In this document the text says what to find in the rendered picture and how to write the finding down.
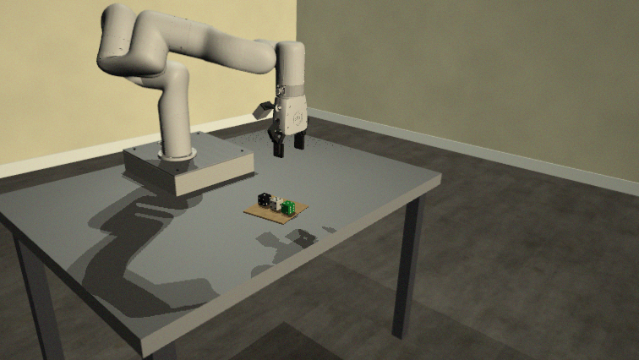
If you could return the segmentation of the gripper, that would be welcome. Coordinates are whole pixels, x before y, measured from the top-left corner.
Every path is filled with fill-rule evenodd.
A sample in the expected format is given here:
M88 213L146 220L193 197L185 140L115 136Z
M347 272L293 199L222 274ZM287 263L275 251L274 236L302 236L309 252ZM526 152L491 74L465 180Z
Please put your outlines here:
M288 108L291 106L291 108ZM285 136L294 134L294 148L304 150L304 136L308 128L307 102L305 95L275 97L273 123L267 132L273 142L273 155L284 157ZM282 131L281 131L282 130ZM278 138L278 135L281 137Z

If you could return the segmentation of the green die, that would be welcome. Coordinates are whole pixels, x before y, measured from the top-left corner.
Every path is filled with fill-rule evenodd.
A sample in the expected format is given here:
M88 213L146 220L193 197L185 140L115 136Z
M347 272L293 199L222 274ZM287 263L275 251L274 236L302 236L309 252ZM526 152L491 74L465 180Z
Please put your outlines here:
M295 211L295 203L288 200L281 203L281 213L290 215L294 211Z

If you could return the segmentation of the white die with black pips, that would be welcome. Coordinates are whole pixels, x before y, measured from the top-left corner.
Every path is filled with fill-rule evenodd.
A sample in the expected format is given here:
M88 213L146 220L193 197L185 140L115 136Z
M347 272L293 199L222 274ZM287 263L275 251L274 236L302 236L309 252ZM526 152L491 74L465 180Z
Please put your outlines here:
M281 209L281 203L283 203L283 199L274 197L270 199L270 208L273 210L279 210Z

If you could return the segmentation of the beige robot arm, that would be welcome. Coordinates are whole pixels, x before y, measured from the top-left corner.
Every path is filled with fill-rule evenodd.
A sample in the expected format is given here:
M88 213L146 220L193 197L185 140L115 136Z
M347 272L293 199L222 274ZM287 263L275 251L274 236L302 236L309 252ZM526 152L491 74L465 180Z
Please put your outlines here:
M305 46L299 41L251 41L153 10L137 17L121 3L105 8L101 31L96 62L103 72L162 90L158 157L164 161L186 161L197 155L191 145L189 72L182 63L167 60L169 52L252 74L267 74L275 68L277 95L304 95Z

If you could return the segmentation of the tan mottled mat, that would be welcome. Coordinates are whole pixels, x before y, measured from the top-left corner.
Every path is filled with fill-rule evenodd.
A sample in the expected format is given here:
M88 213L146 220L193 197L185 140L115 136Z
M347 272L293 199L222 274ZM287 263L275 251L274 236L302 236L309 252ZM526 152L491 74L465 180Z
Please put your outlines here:
M283 202L287 200L291 201L289 199L283 199ZM283 225L284 223L292 219L295 215L297 215L298 213L300 213L301 211L309 207L308 205L301 204L295 201L291 201L291 202L295 203L295 211L291 213L290 215L281 213L281 209L273 210L270 208L270 205L263 206L263 205L259 205L258 203L256 203L255 205L252 205L251 207L247 208L243 212L250 215L258 216L260 218L264 218L269 221L274 221Z

